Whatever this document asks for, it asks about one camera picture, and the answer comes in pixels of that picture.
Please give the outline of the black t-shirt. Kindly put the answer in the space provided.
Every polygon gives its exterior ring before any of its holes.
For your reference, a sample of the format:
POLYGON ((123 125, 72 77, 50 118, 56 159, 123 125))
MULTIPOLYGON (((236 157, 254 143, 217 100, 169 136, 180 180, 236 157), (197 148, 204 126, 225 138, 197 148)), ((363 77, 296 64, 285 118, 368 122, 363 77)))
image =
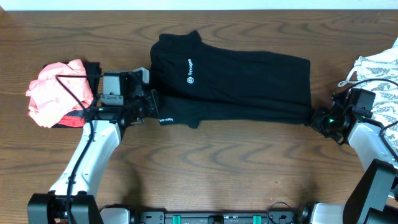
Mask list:
POLYGON ((208 120, 303 124, 312 113, 310 61, 204 43, 197 31, 162 34, 150 50, 159 123, 197 128, 208 120))

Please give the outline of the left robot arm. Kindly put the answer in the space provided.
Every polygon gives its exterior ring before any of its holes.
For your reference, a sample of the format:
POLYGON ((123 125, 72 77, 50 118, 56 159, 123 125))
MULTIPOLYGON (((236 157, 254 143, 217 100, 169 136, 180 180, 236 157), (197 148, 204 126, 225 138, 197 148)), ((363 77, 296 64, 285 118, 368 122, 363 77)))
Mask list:
POLYGON ((29 223, 139 223, 127 205, 99 209, 96 195, 108 161, 124 131, 145 117, 156 117, 159 98, 155 90, 122 95, 102 95, 118 105, 92 105, 80 142, 56 183, 46 194, 33 194, 27 205, 29 223))

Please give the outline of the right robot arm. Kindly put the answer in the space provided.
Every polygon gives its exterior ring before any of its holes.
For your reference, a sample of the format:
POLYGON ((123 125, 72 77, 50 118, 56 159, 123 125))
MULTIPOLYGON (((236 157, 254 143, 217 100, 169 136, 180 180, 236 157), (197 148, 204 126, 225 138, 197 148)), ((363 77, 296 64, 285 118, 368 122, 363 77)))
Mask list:
POLYGON ((367 107, 348 105, 318 110, 311 125, 351 146, 364 174, 346 203, 315 203, 307 223, 397 223, 397 208, 386 203, 397 199, 397 153, 382 136, 382 124, 371 118, 367 107))

